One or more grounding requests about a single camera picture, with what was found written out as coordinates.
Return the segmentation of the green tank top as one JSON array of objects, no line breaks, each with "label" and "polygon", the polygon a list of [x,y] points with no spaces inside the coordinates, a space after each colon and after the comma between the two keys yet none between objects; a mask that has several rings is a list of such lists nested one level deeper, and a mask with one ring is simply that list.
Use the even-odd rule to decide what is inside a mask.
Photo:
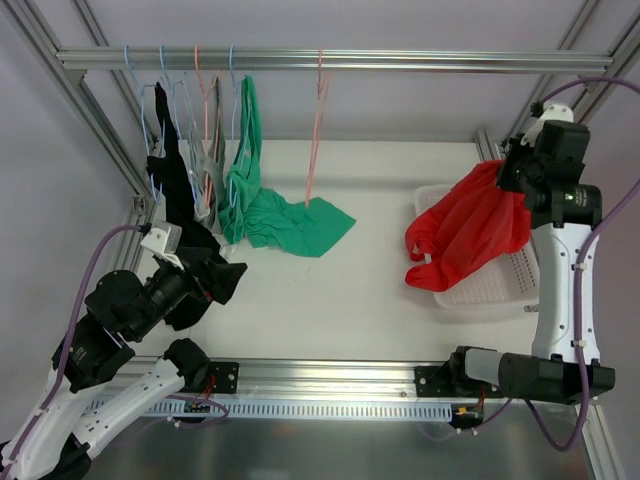
[{"label": "green tank top", "polygon": [[315,197],[290,203],[262,184],[262,125],[258,91],[250,76],[240,82],[240,135],[218,207],[222,235],[230,244],[243,239],[254,248],[319,258],[356,224],[331,202]]}]

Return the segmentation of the red tank top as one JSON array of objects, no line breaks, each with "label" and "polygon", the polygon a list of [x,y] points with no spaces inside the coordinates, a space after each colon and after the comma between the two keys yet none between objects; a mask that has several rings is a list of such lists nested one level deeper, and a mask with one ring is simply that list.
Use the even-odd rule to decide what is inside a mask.
[{"label": "red tank top", "polygon": [[[405,274],[411,287],[444,292],[530,238],[531,213],[524,196],[500,189],[502,160],[477,164],[407,228],[404,241],[416,263]],[[417,262],[428,256],[430,261]]]}]

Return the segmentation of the pink plastic hanger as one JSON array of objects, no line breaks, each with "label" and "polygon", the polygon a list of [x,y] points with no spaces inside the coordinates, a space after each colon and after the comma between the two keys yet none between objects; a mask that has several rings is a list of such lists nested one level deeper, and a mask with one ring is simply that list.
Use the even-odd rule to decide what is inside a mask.
[{"label": "pink plastic hanger", "polygon": [[311,202],[313,182],[315,177],[315,170],[318,158],[319,143],[321,137],[321,130],[324,123],[324,115],[327,107],[329,84],[331,80],[330,74],[323,73],[323,59],[324,51],[318,50],[318,65],[317,65],[317,100],[316,100],[316,112],[314,116],[314,124],[311,138],[310,160],[307,175],[306,191],[305,191],[305,207],[308,208]]}]

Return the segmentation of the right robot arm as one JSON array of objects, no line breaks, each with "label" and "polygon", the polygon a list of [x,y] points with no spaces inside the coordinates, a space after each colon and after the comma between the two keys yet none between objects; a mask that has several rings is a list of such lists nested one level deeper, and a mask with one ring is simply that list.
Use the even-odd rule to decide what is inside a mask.
[{"label": "right robot arm", "polygon": [[590,140],[584,125],[540,120],[509,141],[497,185],[522,193],[531,213],[540,271],[538,321],[528,355],[460,346],[449,358],[448,388],[466,397],[495,387],[506,397],[572,405],[611,390],[593,325],[593,266],[600,190],[582,183]]}]

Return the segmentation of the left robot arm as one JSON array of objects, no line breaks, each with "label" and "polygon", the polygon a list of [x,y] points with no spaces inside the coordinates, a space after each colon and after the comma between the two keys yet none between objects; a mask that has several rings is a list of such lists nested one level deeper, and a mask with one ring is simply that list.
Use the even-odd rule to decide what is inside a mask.
[{"label": "left robot arm", "polygon": [[173,341],[156,363],[108,404],[85,412],[135,355],[133,344],[160,322],[185,330],[212,303],[226,304],[248,267],[206,248],[180,248],[175,261],[157,256],[152,276],[127,270],[103,276],[85,299],[86,313],[52,357],[32,416],[1,450],[4,479],[79,479],[124,428],[157,401],[208,380],[210,360],[188,338]]}]

